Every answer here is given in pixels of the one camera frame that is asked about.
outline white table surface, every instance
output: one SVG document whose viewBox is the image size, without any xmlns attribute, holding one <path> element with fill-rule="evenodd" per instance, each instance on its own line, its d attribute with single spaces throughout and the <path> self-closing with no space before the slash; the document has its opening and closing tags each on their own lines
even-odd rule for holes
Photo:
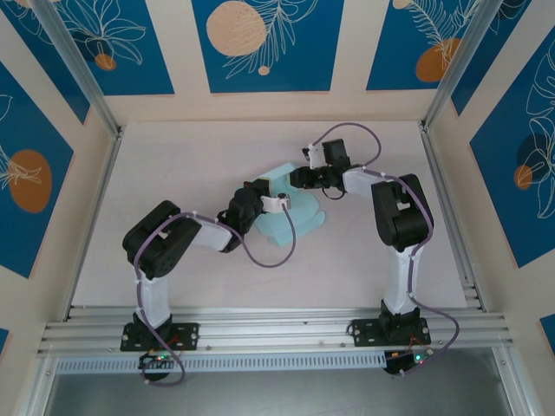
<svg viewBox="0 0 555 416">
<path fill-rule="evenodd" d="M 121 248 L 125 234 L 159 202 L 215 216 L 244 180 L 293 162 L 306 164 L 301 149 L 334 122 L 150 122 L 127 126 L 73 304 L 133 306 L 134 272 Z M 382 139 L 374 168 L 415 173 L 434 215 L 434 238 L 421 259 L 416 295 L 426 304 L 466 307 L 428 161 L 414 121 L 364 122 Z M 363 130 L 342 127 L 328 137 L 345 139 L 353 163 L 376 147 Z M 379 307 L 389 279 L 389 258 L 375 229 L 373 207 L 363 197 L 340 201 L 314 191 L 326 221 L 301 237 L 282 267 L 266 270 L 241 248 L 222 254 L 190 247 L 170 282 L 173 306 L 350 308 Z M 256 227 L 246 237 L 265 263 L 281 260 L 289 247 L 266 241 Z"/>
</svg>

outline metal rail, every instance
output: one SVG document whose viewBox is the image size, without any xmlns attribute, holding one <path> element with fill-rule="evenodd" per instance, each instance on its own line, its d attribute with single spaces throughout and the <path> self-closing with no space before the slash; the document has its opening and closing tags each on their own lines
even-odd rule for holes
<svg viewBox="0 0 555 416">
<path fill-rule="evenodd" d="M 38 354 L 49 357 L 136 355 L 119 352 L 123 326 L 131 320 L 133 311 L 133 308 L 72 309 L 68 322 L 47 325 Z M 454 348 L 507 347 L 513 343 L 501 313 L 476 309 L 450 309 L 450 313 L 461 326 Z M 173 319 L 200 324 L 195 354 L 256 354 L 360 351 L 347 334 L 347 327 L 353 319 L 378 315 L 378 309 L 179 308 L 174 310 Z M 431 347 L 440 348 L 453 335 L 454 326 L 437 315 L 423 316 L 428 319 Z"/>
</svg>

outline black mounting bracket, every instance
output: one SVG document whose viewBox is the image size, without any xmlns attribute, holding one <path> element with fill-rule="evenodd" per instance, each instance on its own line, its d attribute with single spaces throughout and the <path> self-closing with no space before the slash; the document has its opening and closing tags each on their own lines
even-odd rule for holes
<svg viewBox="0 0 555 416">
<path fill-rule="evenodd" d="M 349 335 L 355 347 L 384 347 L 410 345 L 413 338 L 421 345 L 432 343 L 428 323 L 420 318 L 420 309 L 407 314 L 393 315 L 382 301 L 382 312 L 377 319 L 355 319 L 349 325 Z"/>
<path fill-rule="evenodd" d="M 172 323 L 172 317 L 156 328 L 158 335 L 174 351 L 196 351 L 199 342 L 198 323 Z M 128 323 L 121 336 L 120 351 L 148 352 L 162 351 L 164 348 L 154 338 L 147 326 L 133 314 L 133 322 Z"/>
</svg>

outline wire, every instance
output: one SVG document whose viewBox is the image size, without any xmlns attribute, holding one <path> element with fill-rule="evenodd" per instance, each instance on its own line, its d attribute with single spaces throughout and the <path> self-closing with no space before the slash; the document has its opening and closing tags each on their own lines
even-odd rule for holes
<svg viewBox="0 0 555 416">
<path fill-rule="evenodd" d="M 435 360 L 438 356 L 445 353 L 447 351 L 447 349 L 453 345 L 453 343 L 455 342 L 455 340 L 457 339 L 457 337 L 459 336 L 459 333 L 460 333 L 460 325 L 459 325 L 458 321 L 455 318 L 453 318 L 450 314 L 447 314 L 447 313 L 443 312 L 442 310 L 439 310 L 437 308 L 432 308 L 431 306 L 425 305 L 424 303 L 421 303 L 421 302 L 417 301 L 415 299 L 415 295 L 414 295 L 414 292 L 413 292 L 413 279 L 414 279 L 414 274 L 415 274 L 415 256 L 416 256 L 416 253 L 418 253 L 418 251 L 421 250 L 422 247 L 424 247 L 424 245 L 427 244 L 428 241 L 430 241 L 430 239 L 434 235 L 434 225 L 432 224 L 432 218 L 428 214 L 428 210 L 424 207 L 424 204 L 422 203 L 422 201 L 420 201 L 420 199 L 418 198 L 416 193 L 410 188 L 410 186 L 408 186 L 408 184 L 404 180 L 402 180 L 401 178 L 397 178 L 396 176 L 393 176 L 393 175 L 388 175 L 384 172 L 377 172 L 377 171 L 372 171 L 372 170 L 368 169 L 368 166 L 370 166 L 372 163 L 374 163 L 382 154 L 382 142 L 380 141 L 378 136 L 372 131 L 371 128 L 366 127 L 363 124 L 355 123 L 355 122 L 351 122 L 351 121 L 347 121 L 347 122 L 344 122 L 344 123 L 339 123 L 339 124 L 333 126 L 332 128 L 330 128 L 322 136 L 320 136 L 320 138 L 318 138 L 318 140 L 316 140 L 314 143 L 312 143 L 312 145 L 313 146 L 317 145 L 320 141 L 322 141 L 332 131 L 336 130 L 339 127 L 343 127 L 343 126 L 359 127 L 362 130 L 365 130 L 366 132 L 368 132 L 374 138 L 375 143 L 378 146 L 378 151 L 376 152 L 375 156 L 371 160 L 369 160 L 368 162 L 366 162 L 365 164 L 362 165 L 362 171 L 367 173 L 370 176 L 375 177 L 375 178 L 383 178 L 383 179 L 386 179 L 386 180 L 393 180 L 393 181 L 397 182 L 399 185 L 401 185 L 402 189 L 404 189 L 405 192 L 408 193 L 408 195 L 410 195 L 410 197 L 416 203 L 416 206 L 418 207 L 419 211 L 422 213 L 422 216 L 424 217 L 424 220 L 426 221 L 426 225 L 428 226 L 428 236 L 421 243 L 419 243 L 418 245 L 416 245 L 413 248 L 413 250 L 411 252 L 410 260 L 408 262 L 408 287 L 407 287 L 408 297 L 410 298 L 412 303 L 414 305 L 416 305 L 417 307 L 419 307 L 421 309 L 424 309 L 424 310 L 427 310 L 429 312 L 432 312 L 434 314 L 443 316 L 444 318 L 447 318 L 449 321 L 451 321 L 454 324 L 454 334 L 451 337 L 451 339 L 442 348 L 437 350 L 437 352 L 435 352 L 434 355 L 432 355 L 427 360 L 425 360 L 421 365 L 410 368 L 409 370 L 404 372 L 404 374 L 413 373 L 414 371 L 423 367 L 424 364 L 427 364 L 428 362 L 430 362 L 432 360 Z"/>
<path fill-rule="evenodd" d="M 325 190 L 324 188 L 322 188 L 322 193 L 325 195 L 325 197 L 326 197 L 327 199 L 331 199 L 332 201 L 338 201 L 339 199 L 343 198 L 347 192 L 341 191 L 341 195 L 340 195 L 340 196 L 338 196 L 338 197 L 331 197 L 330 195 L 328 195 L 328 194 L 326 193 L 326 190 Z"/>
<path fill-rule="evenodd" d="M 245 240 L 243 239 L 243 237 L 241 237 L 241 235 L 238 232 L 236 232 L 233 228 L 229 227 L 228 225 L 221 224 L 217 219 L 203 217 L 201 215 L 197 215 L 194 212 L 181 212 L 177 215 L 174 215 L 171 218 L 168 218 L 156 230 L 154 230 L 150 236 L 147 237 L 145 242 L 142 244 L 142 246 L 137 251 L 137 254 L 135 255 L 135 258 L 133 260 L 135 275 L 137 276 L 137 279 L 136 279 L 137 305 L 139 306 L 139 312 L 140 312 L 141 320 L 143 321 L 145 326 L 148 328 L 150 333 L 153 335 L 153 337 L 156 339 L 156 341 L 158 341 L 158 343 L 172 356 L 172 358 L 175 360 L 175 362 L 180 366 L 181 375 L 180 375 L 179 379 L 176 380 L 176 381 L 154 382 L 154 381 L 150 381 L 150 380 L 147 379 L 147 376 L 146 376 L 147 366 L 144 366 L 142 371 L 140 372 L 140 376 L 144 380 L 145 384 L 148 384 L 149 386 L 156 386 L 156 387 L 173 387 L 173 386 L 178 386 L 185 379 L 185 366 L 181 362 L 180 357 L 176 353 L 174 353 L 174 351 L 170 348 L 170 346 L 156 332 L 156 329 L 151 325 L 150 321 L 148 320 L 147 314 L 146 314 L 146 312 L 143 308 L 142 292 L 141 292 L 143 276 L 140 273 L 139 260 L 140 260 L 140 257 L 145 252 L 145 250 L 147 249 L 148 245 L 150 243 L 152 243 L 153 240 L 158 236 L 158 234 L 162 230 L 166 229 L 167 226 L 170 225 L 173 221 L 177 221 L 180 218 L 198 218 L 200 220 L 216 224 L 216 225 L 228 230 L 231 234 L 233 234 L 235 237 L 238 238 L 239 242 L 241 243 L 241 245 L 243 245 L 243 248 L 245 249 L 246 255 L 252 260 L 253 263 L 255 263 L 257 266 L 264 267 L 266 269 L 273 269 L 273 268 L 279 267 L 282 264 L 284 264 L 285 262 L 287 262 L 287 260 L 289 260 L 291 258 L 291 256 L 293 255 L 293 252 L 295 251 L 295 247 L 297 246 L 297 233 L 295 232 L 295 225 L 293 224 L 293 221 L 291 220 L 291 216 L 290 216 L 289 212 L 287 211 L 287 207 L 285 206 L 285 204 L 282 204 L 281 206 L 282 206 L 282 209 L 284 210 L 285 216 L 287 217 L 287 221 L 289 221 L 289 225 L 291 227 L 291 233 L 293 235 L 293 243 L 291 245 L 291 250 L 289 251 L 289 254 L 285 257 L 285 259 L 282 260 L 281 262 L 275 263 L 275 264 L 263 264 L 263 263 L 260 263 L 257 259 L 255 259 L 252 256 L 251 252 L 249 251 L 249 248 L 246 246 L 246 243 L 245 243 Z"/>
</svg>

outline peach circle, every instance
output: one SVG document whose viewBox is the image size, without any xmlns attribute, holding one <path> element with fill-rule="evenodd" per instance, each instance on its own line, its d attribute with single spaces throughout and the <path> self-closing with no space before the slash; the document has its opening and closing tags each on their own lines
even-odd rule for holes
<svg viewBox="0 0 555 416">
<path fill-rule="evenodd" d="M 258 73 L 261 74 L 262 76 L 265 76 L 270 73 L 270 69 L 264 65 L 258 69 Z"/>
<path fill-rule="evenodd" d="M 212 46 L 226 56 L 249 55 L 266 40 L 264 20 L 250 4 L 223 2 L 208 17 L 206 32 Z"/>
</svg>

